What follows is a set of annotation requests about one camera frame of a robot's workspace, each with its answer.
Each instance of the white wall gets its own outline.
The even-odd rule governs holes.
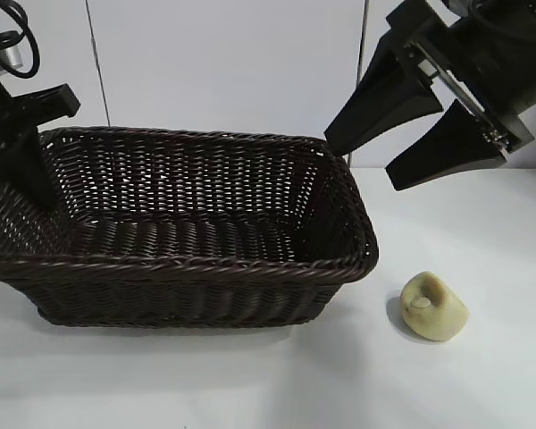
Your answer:
[[[308,134],[356,84],[364,0],[89,0],[112,124]]]
[[[389,30],[385,17],[400,3],[400,0],[370,0],[364,45],[365,67],[371,61],[379,38]],[[429,3],[447,24],[456,19],[456,16],[440,0],[429,0]],[[450,91],[438,82],[433,89],[435,94],[440,97],[443,106],[448,107],[454,99]],[[362,167],[383,167],[387,165],[393,158],[415,143],[441,116],[442,114],[434,114],[384,133],[358,149],[354,153],[352,165]],[[536,106],[524,113],[522,118],[536,137]],[[506,167],[536,167],[536,140],[529,146],[509,156]]]
[[[364,0],[89,0],[114,125],[322,136],[356,80]],[[48,127],[104,125],[85,0],[21,0],[42,52],[13,94],[68,82],[78,115]],[[364,65],[399,0],[370,0]],[[430,0],[451,22],[440,0]],[[0,30],[13,24],[0,14]],[[444,105],[452,96],[438,84]],[[391,130],[359,149],[355,166],[384,166],[439,115]],[[523,115],[536,136],[536,106]],[[536,167],[536,141],[510,156]]]

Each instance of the basket rim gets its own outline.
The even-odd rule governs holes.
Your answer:
[[[346,178],[349,183],[342,183],[344,186],[357,189],[353,176],[349,173],[343,157],[335,156],[329,149],[325,140],[306,137],[306,136],[286,136],[280,134],[254,134],[254,133],[235,133],[230,131],[192,131],[192,130],[166,130],[166,129],[149,129],[149,128],[127,128],[127,127],[61,127],[54,130],[47,130],[40,134],[41,144],[47,145],[54,139],[64,136],[75,136],[79,134],[86,137],[105,135],[111,132],[127,134],[130,136],[138,134],[143,140],[155,138],[162,139],[167,137],[183,137],[186,139],[214,139],[215,141],[234,141],[235,139],[252,139],[254,141],[279,141],[298,143],[314,143],[318,150],[322,150],[325,156],[334,159],[340,170],[345,170],[348,174]],[[0,189],[7,189],[9,185],[4,185]],[[360,206],[361,201],[353,192],[344,192],[348,198],[348,205],[353,207]],[[72,254],[57,255],[28,255],[23,253],[5,253],[0,252],[0,266],[9,268],[18,267],[22,271],[37,266],[46,272],[56,272],[60,275],[67,271],[68,275],[75,275],[76,271],[89,270],[96,268],[96,273],[104,271],[107,268],[108,275],[115,275],[115,270],[127,272],[128,275],[139,271],[147,277],[149,273],[162,273],[164,271],[175,272],[176,274],[198,275],[203,276],[203,272],[211,276],[222,274],[240,276],[267,276],[269,278],[286,277],[286,280],[293,278],[308,278],[317,280],[330,280],[331,282],[353,282],[359,280],[369,273],[377,264],[379,250],[377,239],[373,233],[373,227],[370,226],[365,231],[365,243],[360,243],[355,251],[348,255],[333,259],[319,259],[313,262],[271,262],[268,260],[250,260],[238,259],[237,257],[192,257],[189,255],[177,255],[173,257],[134,257],[118,256],[112,257],[104,254],[93,254],[86,256],[75,256]]]

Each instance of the cable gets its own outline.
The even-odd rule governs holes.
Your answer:
[[[496,36],[509,40],[511,42],[523,43],[526,45],[536,45],[536,38],[525,36],[522,34],[516,34],[507,29],[499,27],[487,20],[482,13],[479,11],[479,6],[481,5],[482,0],[471,0],[471,3],[468,5],[469,15],[478,23],[481,27],[491,31]]]
[[[39,48],[38,48],[38,42],[36,41],[36,38],[34,37],[34,33],[29,28],[28,25],[28,15],[26,14],[26,11],[14,0],[0,0],[0,9],[6,13],[10,18],[18,24],[18,26],[21,28],[22,33],[17,38],[19,39],[18,43],[20,43],[24,38],[28,39],[29,47],[32,51],[32,65],[29,68],[28,71],[18,71],[10,67],[10,65],[6,64],[2,58],[0,58],[0,67],[2,67],[4,70],[12,74],[12,76],[15,76],[17,78],[21,79],[30,79],[36,76],[39,70],[40,66],[40,56],[39,56]]]

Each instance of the wicker basket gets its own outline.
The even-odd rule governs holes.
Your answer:
[[[53,324],[302,324],[377,262],[322,140],[69,128],[41,145],[59,202],[0,187],[0,281]]]

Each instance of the white table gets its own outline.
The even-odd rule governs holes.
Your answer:
[[[305,326],[67,329],[0,284],[0,429],[536,427],[536,171],[402,193],[382,170],[354,174],[381,261]],[[449,343],[398,318],[423,270],[471,309]]]

